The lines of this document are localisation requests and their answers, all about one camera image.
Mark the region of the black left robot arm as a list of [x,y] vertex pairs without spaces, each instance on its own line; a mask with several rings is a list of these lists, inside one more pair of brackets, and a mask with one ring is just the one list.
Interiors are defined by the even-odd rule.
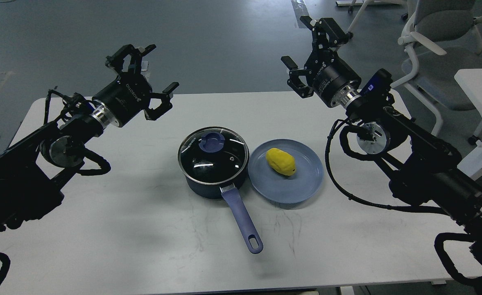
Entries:
[[160,93],[142,75],[142,59],[156,48],[123,45],[106,58],[117,74],[92,99],[48,90],[43,125],[0,154],[0,232],[39,220],[61,205],[61,189],[75,176],[104,175],[110,163],[86,148],[108,125],[123,127],[140,111],[157,120],[173,105],[171,83]]

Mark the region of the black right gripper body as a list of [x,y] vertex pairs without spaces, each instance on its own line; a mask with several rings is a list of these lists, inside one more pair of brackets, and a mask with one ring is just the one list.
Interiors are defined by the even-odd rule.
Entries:
[[333,98],[340,89],[347,85],[357,89],[361,84],[359,75],[338,55],[323,61],[321,58],[309,58],[305,66],[312,72],[307,75],[308,86],[329,108],[337,106]]

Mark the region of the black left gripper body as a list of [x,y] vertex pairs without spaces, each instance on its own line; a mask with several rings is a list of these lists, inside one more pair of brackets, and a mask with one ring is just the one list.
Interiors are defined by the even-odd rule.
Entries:
[[114,125],[123,127],[138,112],[149,107],[152,87],[141,73],[121,73],[92,99],[102,103],[113,115]]

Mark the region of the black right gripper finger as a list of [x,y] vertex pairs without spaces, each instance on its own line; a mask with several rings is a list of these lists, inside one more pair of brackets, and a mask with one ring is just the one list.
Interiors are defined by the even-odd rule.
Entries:
[[304,84],[300,79],[300,77],[308,78],[311,75],[310,69],[299,69],[290,56],[282,56],[281,61],[288,69],[287,85],[301,98],[312,97],[314,94],[313,88]]
[[312,52],[309,60],[327,61],[335,52],[353,38],[353,33],[344,32],[333,18],[312,19],[301,16],[299,20],[312,32]]

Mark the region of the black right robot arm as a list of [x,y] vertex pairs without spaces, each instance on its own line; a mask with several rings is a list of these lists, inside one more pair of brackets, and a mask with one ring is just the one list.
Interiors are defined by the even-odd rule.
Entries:
[[[299,20],[312,32],[312,52],[304,67],[282,56],[290,86],[302,98],[316,94],[329,107],[343,106],[346,119],[334,122],[327,137],[325,164],[335,187],[349,200],[367,206],[411,213],[449,216],[465,233],[440,233],[434,247],[454,280],[482,295],[482,187],[458,169],[458,150],[419,127],[393,107],[392,75],[379,69],[359,90],[361,78],[338,56],[349,41],[332,18]],[[372,203],[346,191],[330,166],[336,133],[342,151],[360,161],[374,162],[390,179],[393,197],[405,206]]]

